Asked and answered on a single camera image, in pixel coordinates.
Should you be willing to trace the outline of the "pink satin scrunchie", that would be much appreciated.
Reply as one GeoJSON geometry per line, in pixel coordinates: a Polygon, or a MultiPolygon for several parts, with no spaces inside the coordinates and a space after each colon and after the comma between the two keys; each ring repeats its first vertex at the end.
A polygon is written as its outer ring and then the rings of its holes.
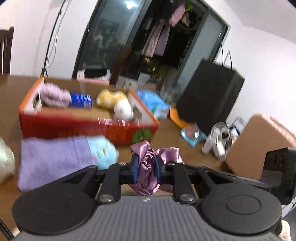
{"type": "Polygon", "coordinates": [[[156,155],[161,156],[163,164],[168,162],[184,163],[177,147],[159,148],[155,151],[150,147],[148,141],[143,141],[131,145],[130,149],[132,154],[139,156],[137,181],[136,184],[131,184],[130,187],[141,196],[152,196],[160,187],[154,171],[154,158],[156,155]]]}

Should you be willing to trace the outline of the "purple woven cloth pouch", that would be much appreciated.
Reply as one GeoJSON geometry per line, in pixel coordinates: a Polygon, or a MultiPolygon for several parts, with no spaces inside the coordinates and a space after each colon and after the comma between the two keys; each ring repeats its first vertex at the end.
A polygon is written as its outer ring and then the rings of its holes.
{"type": "Polygon", "coordinates": [[[30,191],[93,165],[86,137],[21,141],[18,188],[30,191]]]}

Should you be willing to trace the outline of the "white plastic bundle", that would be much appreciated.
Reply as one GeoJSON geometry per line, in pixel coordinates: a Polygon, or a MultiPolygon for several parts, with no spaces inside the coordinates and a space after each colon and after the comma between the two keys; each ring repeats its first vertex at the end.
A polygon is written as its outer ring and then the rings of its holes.
{"type": "Polygon", "coordinates": [[[15,156],[11,148],[1,138],[0,141],[0,184],[16,172],[15,156]]]}

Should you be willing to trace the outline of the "light blue plush toy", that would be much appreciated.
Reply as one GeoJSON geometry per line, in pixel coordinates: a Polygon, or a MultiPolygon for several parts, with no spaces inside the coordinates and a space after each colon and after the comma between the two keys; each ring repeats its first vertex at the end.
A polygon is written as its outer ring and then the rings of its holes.
{"type": "Polygon", "coordinates": [[[115,164],[119,158],[119,151],[114,144],[104,136],[87,138],[92,161],[99,170],[108,169],[115,164]]]}

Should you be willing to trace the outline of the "small blue snack packet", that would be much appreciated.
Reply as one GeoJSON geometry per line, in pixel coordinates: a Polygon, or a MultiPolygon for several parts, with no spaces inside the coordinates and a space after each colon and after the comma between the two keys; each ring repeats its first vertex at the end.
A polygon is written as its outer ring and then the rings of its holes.
{"type": "Polygon", "coordinates": [[[192,148],[195,147],[200,141],[206,140],[207,138],[207,135],[203,133],[196,124],[189,125],[182,129],[180,135],[192,148]]]}

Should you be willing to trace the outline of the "orange flat folder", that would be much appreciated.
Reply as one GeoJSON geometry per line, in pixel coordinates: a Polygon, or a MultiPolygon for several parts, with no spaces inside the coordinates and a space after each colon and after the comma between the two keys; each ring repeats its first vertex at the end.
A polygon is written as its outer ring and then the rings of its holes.
{"type": "Polygon", "coordinates": [[[173,108],[171,107],[170,108],[170,112],[169,112],[169,115],[170,115],[170,119],[171,121],[177,125],[180,129],[184,129],[186,127],[188,127],[190,125],[190,123],[182,120],[179,115],[178,115],[178,111],[176,108],[173,108]]]}

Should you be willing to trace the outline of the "blue wet wipes pack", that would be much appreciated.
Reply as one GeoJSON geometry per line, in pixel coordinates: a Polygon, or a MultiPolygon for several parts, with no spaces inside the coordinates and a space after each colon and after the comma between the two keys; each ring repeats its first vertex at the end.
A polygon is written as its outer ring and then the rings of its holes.
{"type": "Polygon", "coordinates": [[[138,90],[137,97],[147,106],[155,118],[164,120],[168,117],[170,105],[156,93],[149,90],[138,90]]]}

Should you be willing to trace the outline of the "yellow white plush toy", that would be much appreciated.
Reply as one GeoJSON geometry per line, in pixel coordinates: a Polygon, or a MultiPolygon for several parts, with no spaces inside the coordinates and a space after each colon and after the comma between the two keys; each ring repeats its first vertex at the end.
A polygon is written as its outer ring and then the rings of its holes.
{"type": "Polygon", "coordinates": [[[111,92],[103,89],[97,96],[96,104],[101,108],[113,110],[113,117],[118,120],[129,121],[134,118],[132,106],[122,91],[111,92]]]}

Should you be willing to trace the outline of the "blue tissue packet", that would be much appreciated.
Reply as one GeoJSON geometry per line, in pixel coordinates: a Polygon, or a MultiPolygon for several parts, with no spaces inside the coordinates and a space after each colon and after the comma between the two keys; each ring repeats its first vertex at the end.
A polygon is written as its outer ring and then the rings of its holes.
{"type": "Polygon", "coordinates": [[[69,106],[71,108],[92,109],[93,100],[90,95],[81,94],[81,93],[70,93],[70,96],[71,96],[71,102],[69,106]]]}

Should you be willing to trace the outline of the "black paper shopping bag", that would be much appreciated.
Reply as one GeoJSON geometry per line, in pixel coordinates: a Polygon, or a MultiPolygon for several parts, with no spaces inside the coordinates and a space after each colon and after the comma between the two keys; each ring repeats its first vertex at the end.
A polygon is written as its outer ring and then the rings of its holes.
{"type": "Polygon", "coordinates": [[[244,80],[235,70],[202,60],[177,101],[179,118],[209,135],[213,125],[226,121],[244,80]]]}

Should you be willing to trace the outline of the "red orange cardboard box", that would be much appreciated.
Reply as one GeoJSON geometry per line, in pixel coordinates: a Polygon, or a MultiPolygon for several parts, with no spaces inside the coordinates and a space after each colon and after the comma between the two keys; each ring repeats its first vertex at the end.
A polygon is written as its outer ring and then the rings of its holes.
{"type": "Polygon", "coordinates": [[[96,100],[101,90],[117,91],[114,86],[40,77],[20,105],[20,126],[24,138],[53,139],[102,135],[115,145],[132,145],[151,140],[159,128],[159,121],[133,90],[123,90],[136,116],[134,120],[125,121],[116,120],[112,111],[96,104],[91,109],[46,107],[40,99],[40,91],[46,83],[54,83],[69,92],[89,94],[92,100],[96,100]]]}

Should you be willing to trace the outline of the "pink fuzzy cloth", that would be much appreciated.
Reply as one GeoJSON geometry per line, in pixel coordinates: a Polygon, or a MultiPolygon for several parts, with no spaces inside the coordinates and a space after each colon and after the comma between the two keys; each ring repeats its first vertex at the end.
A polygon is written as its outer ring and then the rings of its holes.
{"type": "Polygon", "coordinates": [[[41,101],[47,106],[66,108],[71,103],[71,94],[53,83],[46,83],[40,91],[41,101]]]}

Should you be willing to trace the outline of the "black light stand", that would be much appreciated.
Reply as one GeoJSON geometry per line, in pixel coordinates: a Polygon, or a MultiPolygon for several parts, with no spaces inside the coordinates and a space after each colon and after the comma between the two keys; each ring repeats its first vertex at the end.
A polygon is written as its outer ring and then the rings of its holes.
{"type": "Polygon", "coordinates": [[[48,46],[46,49],[46,54],[44,58],[43,68],[41,71],[41,75],[48,77],[48,69],[51,68],[57,52],[57,43],[58,43],[58,36],[60,32],[60,28],[62,22],[65,18],[67,10],[69,9],[72,1],[62,1],[62,4],[59,8],[57,13],[56,19],[53,24],[53,28],[49,37],[48,46]]]}

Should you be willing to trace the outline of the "hanging pink clothes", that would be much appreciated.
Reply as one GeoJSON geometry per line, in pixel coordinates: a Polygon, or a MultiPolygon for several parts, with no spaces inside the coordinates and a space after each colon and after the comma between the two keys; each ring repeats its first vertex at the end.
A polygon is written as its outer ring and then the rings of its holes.
{"type": "Polygon", "coordinates": [[[152,16],[157,18],[143,47],[142,56],[152,58],[163,56],[167,46],[170,28],[181,20],[185,13],[186,1],[152,1],[152,16]]]}

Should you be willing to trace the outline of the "dark wooden chair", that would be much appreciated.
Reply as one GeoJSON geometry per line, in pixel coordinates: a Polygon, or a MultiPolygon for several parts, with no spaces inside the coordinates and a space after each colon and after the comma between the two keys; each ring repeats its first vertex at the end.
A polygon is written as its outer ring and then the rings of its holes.
{"type": "Polygon", "coordinates": [[[14,27],[9,30],[0,30],[1,32],[1,45],[0,45],[0,58],[1,58],[1,74],[11,73],[11,48],[14,35],[14,27]]]}

